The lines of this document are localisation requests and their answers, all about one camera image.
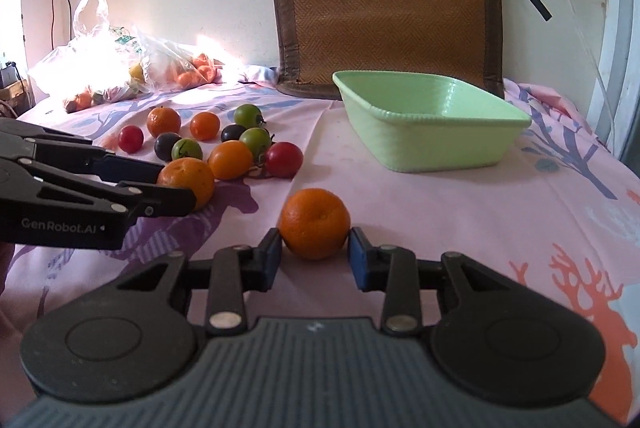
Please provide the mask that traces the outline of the white plastic bag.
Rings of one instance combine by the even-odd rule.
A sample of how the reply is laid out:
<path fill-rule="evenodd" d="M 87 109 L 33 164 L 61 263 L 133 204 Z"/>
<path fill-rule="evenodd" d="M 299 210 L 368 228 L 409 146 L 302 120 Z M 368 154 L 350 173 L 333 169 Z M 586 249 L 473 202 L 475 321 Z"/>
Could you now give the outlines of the white plastic bag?
<path fill-rule="evenodd" d="M 142 45 L 110 22 L 107 0 L 80 0 L 73 38 L 29 70 L 29 80 L 73 113 L 93 105 L 133 99 L 144 92 Z"/>

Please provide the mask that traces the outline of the frosted glass door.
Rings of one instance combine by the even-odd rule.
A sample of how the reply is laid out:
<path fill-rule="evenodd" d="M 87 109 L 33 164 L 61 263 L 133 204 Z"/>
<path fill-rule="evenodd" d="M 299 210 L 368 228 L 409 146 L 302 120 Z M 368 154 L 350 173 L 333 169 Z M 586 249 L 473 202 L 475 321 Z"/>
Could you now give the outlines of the frosted glass door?
<path fill-rule="evenodd" d="M 639 0 L 606 0 L 588 122 L 622 162 L 639 160 Z"/>

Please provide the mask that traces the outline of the green tomato back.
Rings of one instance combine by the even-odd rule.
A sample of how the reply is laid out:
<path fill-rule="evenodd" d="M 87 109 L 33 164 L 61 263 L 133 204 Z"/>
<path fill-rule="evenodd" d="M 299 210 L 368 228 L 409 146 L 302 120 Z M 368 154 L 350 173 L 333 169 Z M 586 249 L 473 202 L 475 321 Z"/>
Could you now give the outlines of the green tomato back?
<path fill-rule="evenodd" d="M 254 104 L 242 104 L 233 113 L 233 122 L 245 129 L 262 128 L 266 121 L 260 108 Z"/>

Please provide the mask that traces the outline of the green plastic basin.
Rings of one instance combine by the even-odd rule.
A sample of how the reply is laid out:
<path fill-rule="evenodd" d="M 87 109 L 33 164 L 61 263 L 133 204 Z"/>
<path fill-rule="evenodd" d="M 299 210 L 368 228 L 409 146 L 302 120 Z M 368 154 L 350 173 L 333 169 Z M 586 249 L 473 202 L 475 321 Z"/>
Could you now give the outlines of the green plastic basin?
<path fill-rule="evenodd" d="M 456 78 L 387 70 L 332 76 L 363 145 L 407 174 L 495 166 L 532 118 Z"/>

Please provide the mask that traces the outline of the clear bag of oranges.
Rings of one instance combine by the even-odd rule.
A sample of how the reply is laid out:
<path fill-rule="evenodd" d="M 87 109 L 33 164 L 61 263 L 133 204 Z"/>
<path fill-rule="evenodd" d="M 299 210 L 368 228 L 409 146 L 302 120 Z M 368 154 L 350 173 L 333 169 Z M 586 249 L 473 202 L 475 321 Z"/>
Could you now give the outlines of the clear bag of oranges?
<path fill-rule="evenodd" d="M 141 77 L 144 92 L 179 92 L 220 81 L 224 63 L 204 52 L 194 53 L 186 46 L 163 39 L 141 38 Z"/>

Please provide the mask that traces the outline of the large red tomato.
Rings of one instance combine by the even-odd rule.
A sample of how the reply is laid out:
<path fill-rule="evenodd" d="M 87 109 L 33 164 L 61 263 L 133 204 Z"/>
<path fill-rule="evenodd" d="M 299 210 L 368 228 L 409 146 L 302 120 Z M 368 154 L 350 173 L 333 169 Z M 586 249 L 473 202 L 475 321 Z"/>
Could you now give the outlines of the large red tomato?
<path fill-rule="evenodd" d="M 282 179 L 291 179 L 303 165 L 302 150 L 291 142 L 278 142 L 270 146 L 265 154 L 268 174 Z"/>

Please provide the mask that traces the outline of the small red tomato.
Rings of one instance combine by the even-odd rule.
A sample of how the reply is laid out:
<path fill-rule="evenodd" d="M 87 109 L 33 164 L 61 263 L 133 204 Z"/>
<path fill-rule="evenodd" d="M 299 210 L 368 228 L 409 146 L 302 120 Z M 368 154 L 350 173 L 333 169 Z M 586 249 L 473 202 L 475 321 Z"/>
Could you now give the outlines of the small red tomato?
<path fill-rule="evenodd" d="M 141 128 L 128 125 L 120 129 L 117 145 L 122 151 L 128 154 L 137 153 L 142 149 L 143 142 L 144 134 Z"/>

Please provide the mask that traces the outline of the pink deer print tablecloth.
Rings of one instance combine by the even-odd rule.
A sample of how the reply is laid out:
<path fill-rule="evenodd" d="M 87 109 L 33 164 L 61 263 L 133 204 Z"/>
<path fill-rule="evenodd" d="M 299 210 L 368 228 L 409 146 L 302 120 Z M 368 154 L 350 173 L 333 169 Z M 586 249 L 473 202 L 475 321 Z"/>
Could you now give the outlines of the pink deer print tablecloth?
<path fill-rule="evenodd" d="M 26 328 L 67 301 L 171 249 L 205 259 L 232 244 L 256 244 L 292 193 L 324 188 L 346 205 L 375 244 L 423 259 L 463 252 L 565 304 L 601 331 L 606 359 L 593 400 L 619 422 L 639 411 L 639 180 L 614 158 L 571 102 L 533 84 L 506 84 L 532 118 L 498 165 L 398 174 L 363 146 L 338 101 L 289 98 L 226 79 L 176 94 L 101 105 L 75 114 L 42 102 L 26 122 L 114 148 L 121 128 L 143 126 L 169 106 L 183 120 L 208 110 L 230 122 L 257 105 L 280 141 L 297 145 L 303 167 L 291 180 L 251 174 L 220 182 L 213 200 L 186 218 L 139 220 L 117 252 L 21 246 L 1 254 L 1 416 L 34 397 L 18 345 Z"/>

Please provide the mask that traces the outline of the orange tomato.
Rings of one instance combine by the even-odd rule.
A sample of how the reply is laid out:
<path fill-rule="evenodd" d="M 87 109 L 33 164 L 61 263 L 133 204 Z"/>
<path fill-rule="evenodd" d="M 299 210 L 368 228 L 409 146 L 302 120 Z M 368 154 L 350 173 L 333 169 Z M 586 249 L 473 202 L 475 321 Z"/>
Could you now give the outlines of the orange tomato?
<path fill-rule="evenodd" d="M 212 112 L 201 112 L 193 116 L 189 125 L 191 136 L 198 141 L 214 140 L 220 129 L 220 119 Z"/>

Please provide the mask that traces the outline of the large orange mandarin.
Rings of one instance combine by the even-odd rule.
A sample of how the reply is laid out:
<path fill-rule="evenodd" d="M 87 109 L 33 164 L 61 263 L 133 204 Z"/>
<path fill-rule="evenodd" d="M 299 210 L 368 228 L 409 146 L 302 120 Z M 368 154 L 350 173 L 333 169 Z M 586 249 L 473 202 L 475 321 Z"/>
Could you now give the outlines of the large orange mandarin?
<path fill-rule="evenodd" d="M 285 246 L 304 260 L 337 255 L 351 226 L 352 219 L 343 201 L 323 188 L 303 188 L 291 195 L 278 222 Z"/>

